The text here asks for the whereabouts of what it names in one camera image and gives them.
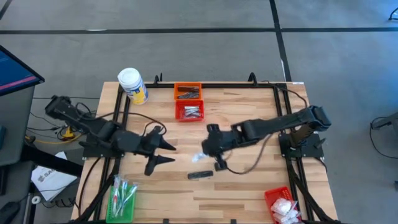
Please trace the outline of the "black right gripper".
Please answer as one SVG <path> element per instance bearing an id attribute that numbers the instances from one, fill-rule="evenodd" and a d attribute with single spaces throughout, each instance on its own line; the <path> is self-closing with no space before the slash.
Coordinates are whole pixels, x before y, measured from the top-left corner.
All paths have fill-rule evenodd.
<path id="1" fill-rule="evenodd" d="M 222 155 L 236 147 L 239 134 L 238 125 L 231 125 L 230 131 L 221 131 L 218 124 L 208 124 L 206 128 L 208 137 L 201 142 L 203 153 L 215 158 L 215 171 L 226 170 L 228 165 Z"/>

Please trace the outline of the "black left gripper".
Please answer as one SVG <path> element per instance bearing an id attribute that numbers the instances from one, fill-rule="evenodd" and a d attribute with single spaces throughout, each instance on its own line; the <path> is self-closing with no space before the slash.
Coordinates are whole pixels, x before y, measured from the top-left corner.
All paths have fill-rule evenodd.
<path id="1" fill-rule="evenodd" d="M 160 134 L 161 127 L 155 126 L 153 130 L 141 138 L 141 142 L 137 148 L 136 154 L 142 155 L 148 158 L 145 166 L 144 175 L 150 176 L 156 165 L 165 164 L 168 162 L 174 162 L 175 159 L 164 157 L 161 155 L 156 156 L 155 150 L 159 147 L 170 151 L 176 151 L 177 149 L 169 144 Z"/>

